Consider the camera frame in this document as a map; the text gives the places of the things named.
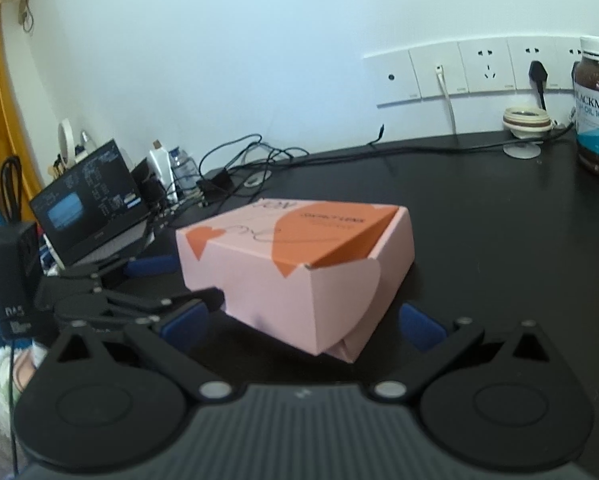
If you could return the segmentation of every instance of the black tabletop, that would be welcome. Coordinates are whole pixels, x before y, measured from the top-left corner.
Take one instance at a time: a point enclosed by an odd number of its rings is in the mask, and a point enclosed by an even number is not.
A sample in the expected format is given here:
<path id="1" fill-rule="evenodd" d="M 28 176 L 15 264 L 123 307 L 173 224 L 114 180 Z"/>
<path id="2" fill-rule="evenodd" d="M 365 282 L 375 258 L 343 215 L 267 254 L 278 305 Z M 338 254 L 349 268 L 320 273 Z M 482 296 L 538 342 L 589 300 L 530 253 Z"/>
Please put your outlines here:
<path id="1" fill-rule="evenodd" d="M 502 135 L 461 136 L 461 143 L 490 142 Z M 449 142 L 454 141 L 442 137 L 391 146 Z M 406 206 L 413 220 L 415 264 L 353 365 L 303 354 L 221 312 L 212 316 L 195 359 L 231 381 L 370 383 L 417 356 L 397 327 L 404 301 L 445 324 L 473 317 L 490 338 L 520 320 L 535 319 L 595 407 L 595 427 L 579 463 L 599 477 L 599 178 L 577 164 L 572 136 L 543 146 L 532 160 L 508 158 L 493 149 L 276 171 L 261 196 Z M 246 202 L 232 198 L 223 210 Z M 207 218 L 215 209 L 192 207 L 176 226 Z M 172 251 L 176 248 L 167 230 L 146 254 Z M 185 290 L 180 274 L 130 281 L 123 288 L 156 297 Z"/>

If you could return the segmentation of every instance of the wall socket panel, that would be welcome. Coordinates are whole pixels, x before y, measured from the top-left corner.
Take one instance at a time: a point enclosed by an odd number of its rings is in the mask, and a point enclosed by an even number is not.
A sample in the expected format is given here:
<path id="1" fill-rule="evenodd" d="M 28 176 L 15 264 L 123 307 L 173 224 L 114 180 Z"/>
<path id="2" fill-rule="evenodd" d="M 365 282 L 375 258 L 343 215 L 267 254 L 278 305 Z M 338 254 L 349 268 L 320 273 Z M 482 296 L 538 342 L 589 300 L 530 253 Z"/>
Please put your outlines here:
<path id="1" fill-rule="evenodd" d="M 505 38 L 460 41 L 459 51 L 471 93 L 515 90 L 515 75 Z"/>
<path id="2" fill-rule="evenodd" d="M 375 92 L 375 105 L 421 98 L 408 50 L 367 56 L 364 66 Z"/>
<path id="3" fill-rule="evenodd" d="M 515 86 L 518 90 L 536 89 L 537 85 L 531 81 L 529 74 L 531 63 L 539 61 L 548 72 L 546 89 L 559 90 L 560 66 L 557 60 L 555 38 L 549 36 L 520 36 L 508 38 L 508 49 L 513 62 L 515 73 Z"/>
<path id="4" fill-rule="evenodd" d="M 562 90 L 573 90 L 573 65 L 582 60 L 582 42 L 580 38 L 558 36 L 555 38 L 555 50 L 560 72 L 557 75 Z"/>
<path id="5" fill-rule="evenodd" d="M 449 95 L 468 93 L 468 82 L 457 41 L 416 46 L 410 51 L 422 98 L 443 95 L 436 73 L 439 65 L 443 67 Z"/>
<path id="6" fill-rule="evenodd" d="M 548 72 L 547 90 L 573 89 L 573 64 L 582 59 L 579 38 L 519 36 L 508 38 L 508 48 L 518 90 L 536 88 L 529 76 L 534 60 L 540 61 Z"/>
<path id="7" fill-rule="evenodd" d="M 582 59 L 575 36 L 512 36 L 449 41 L 363 60 L 377 106 L 443 95 L 436 66 L 442 65 L 450 95 L 482 92 L 533 91 L 531 62 L 548 72 L 546 90 L 573 90 L 573 65 Z"/>

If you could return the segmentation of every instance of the white wall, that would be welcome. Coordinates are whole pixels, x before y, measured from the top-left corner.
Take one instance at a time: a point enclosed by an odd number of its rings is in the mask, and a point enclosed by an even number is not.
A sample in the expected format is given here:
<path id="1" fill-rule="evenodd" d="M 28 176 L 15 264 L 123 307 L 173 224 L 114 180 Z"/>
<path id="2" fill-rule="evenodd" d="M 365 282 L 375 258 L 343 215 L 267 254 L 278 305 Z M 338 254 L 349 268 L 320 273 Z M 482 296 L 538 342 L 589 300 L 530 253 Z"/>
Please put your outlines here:
<path id="1" fill-rule="evenodd" d="M 41 181 L 48 184 L 52 178 L 47 167 L 52 164 L 59 151 L 58 121 L 30 55 L 27 38 L 17 22 L 17 12 L 17 4 L 2 5 L 6 64 L 33 163 Z"/>
<path id="2" fill-rule="evenodd" d="M 377 109 L 362 56 L 513 34 L 599 35 L 599 0 L 31 0 L 32 57 L 56 118 L 135 161 L 151 141 L 198 158 L 259 132 L 311 151 L 448 134 L 440 100 Z M 532 94 L 455 98 L 460 131 L 501 128 Z M 567 94 L 551 94 L 563 119 Z M 56 147 L 35 146 L 52 158 Z M 209 161 L 224 162 L 234 150 Z"/>

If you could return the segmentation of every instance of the clear plastic bottle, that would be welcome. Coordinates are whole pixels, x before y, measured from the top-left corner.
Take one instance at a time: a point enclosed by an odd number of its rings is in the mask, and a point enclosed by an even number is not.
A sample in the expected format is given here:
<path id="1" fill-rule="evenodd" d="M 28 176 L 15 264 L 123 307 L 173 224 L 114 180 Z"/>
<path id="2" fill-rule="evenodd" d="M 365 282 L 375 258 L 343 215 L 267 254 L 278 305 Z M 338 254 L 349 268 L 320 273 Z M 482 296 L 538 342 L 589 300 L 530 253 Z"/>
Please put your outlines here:
<path id="1" fill-rule="evenodd" d="M 175 181 L 184 196 L 197 194 L 199 168 L 194 159 L 186 151 L 181 150 L 179 146 L 174 150 L 170 150 L 170 159 L 172 160 L 172 172 L 175 175 Z"/>

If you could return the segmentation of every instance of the white plastic bottle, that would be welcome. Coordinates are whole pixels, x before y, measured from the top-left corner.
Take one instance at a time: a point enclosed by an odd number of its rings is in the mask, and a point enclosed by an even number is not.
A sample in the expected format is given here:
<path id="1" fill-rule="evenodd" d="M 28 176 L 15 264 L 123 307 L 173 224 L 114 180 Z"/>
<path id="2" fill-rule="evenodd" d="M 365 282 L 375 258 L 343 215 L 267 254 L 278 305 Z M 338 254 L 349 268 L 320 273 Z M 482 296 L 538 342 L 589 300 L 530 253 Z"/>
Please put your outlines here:
<path id="1" fill-rule="evenodd" d="M 170 156 L 159 140 L 153 142 L 153 146 L 154 150 L 150 150 L 146 158 L 148 166 L 164 186 L 168 202 L 175 203 L 177 202 L 177 191 L 172 168 L 170 167 Z"/>

